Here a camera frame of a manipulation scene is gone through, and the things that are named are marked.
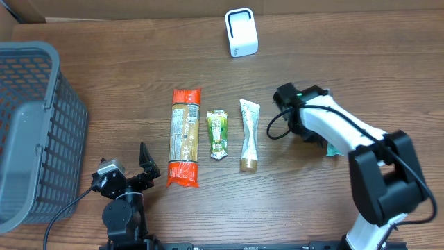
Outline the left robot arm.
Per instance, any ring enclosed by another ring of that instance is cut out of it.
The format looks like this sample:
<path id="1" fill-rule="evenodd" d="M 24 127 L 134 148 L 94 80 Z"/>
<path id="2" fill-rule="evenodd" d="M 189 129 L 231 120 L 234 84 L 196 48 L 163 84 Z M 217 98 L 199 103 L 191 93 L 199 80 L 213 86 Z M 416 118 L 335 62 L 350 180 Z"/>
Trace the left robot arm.
<path id="1" fill-rule="evenodd" d="M 102 159 L 92 174 L 92 190 L 111 202 L 104 208 L 102 220 L 108 242 L 104 249 L 161 249 L 160 241 L 148 232 L 142 192 L 153 187 L 161 176 L 159 167 L 140 144 L 139 166 L 143 172 L 127 178 L 123 165 L 116 159 Z"/>

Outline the white tube gold cap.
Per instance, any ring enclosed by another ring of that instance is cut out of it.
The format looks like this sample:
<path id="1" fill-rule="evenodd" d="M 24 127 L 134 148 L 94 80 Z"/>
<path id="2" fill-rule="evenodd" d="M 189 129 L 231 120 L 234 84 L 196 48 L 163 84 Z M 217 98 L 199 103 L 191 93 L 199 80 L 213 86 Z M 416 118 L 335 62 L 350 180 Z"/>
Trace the white tube gold cap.
<path id="1" fill-rule="evenodd" d="M 259 128 L 260 105 L 245 99 L 240 99 L 239 102 L 244 128 L 240 171 L 256 172 L 258 163 L 257 132 Z"/>

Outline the orange spaghetti pack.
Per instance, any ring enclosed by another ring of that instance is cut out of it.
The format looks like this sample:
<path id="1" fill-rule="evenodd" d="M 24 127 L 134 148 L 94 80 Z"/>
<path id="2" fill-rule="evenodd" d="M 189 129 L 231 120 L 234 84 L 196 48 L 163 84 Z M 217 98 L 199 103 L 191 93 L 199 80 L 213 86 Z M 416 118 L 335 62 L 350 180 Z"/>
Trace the orange spaghetti pack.
<path id="1" fill-rule="evenodd" d="M 175 89 L 171 106 L 167 184 L 197 188 L 201 89 Z"/>

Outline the teal tissue wipes pack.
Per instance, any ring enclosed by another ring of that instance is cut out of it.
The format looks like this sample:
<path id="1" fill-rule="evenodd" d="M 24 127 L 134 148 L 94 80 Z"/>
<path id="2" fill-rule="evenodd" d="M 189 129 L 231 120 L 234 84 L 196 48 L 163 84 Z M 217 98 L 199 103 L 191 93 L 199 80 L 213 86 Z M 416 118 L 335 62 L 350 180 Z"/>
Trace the teal tissue wipes pack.
<path id="1" fill-rule="evenodd" d="M 342 156 L 343 154 L 331 143 L 327 143 L 327 157 Z"/>

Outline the green snack pouch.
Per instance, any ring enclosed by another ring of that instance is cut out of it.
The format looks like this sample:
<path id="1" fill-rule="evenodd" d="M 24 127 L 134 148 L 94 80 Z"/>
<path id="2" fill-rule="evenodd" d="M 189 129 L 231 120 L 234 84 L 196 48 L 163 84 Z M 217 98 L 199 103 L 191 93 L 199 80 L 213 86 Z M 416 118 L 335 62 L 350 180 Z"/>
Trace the green snack pouch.
<path id="1" fill-rule="evenodd" d="M 210 157 L 221 160 L 228 155 L 228 114 L 224 110 L 207 111 Z"/>

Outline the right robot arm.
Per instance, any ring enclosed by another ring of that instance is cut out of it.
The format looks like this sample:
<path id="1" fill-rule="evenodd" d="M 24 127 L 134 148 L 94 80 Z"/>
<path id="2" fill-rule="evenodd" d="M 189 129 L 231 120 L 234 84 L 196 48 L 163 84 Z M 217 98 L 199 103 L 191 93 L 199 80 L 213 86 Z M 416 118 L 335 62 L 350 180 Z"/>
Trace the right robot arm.
<path id="1" fill-rule="evenodd" d="M 354 226 L 332 249 L 406 249 L 389 242 L 407 215 L 432 199 L 411 138 L 387 133 L 344 110 L 317 85 L 297 90 L 292 83 L 277 88 L 273 100 L 289 131 L 305 142 L 328 142 L 348 157 L 352 198 L 359 212 Z"/>

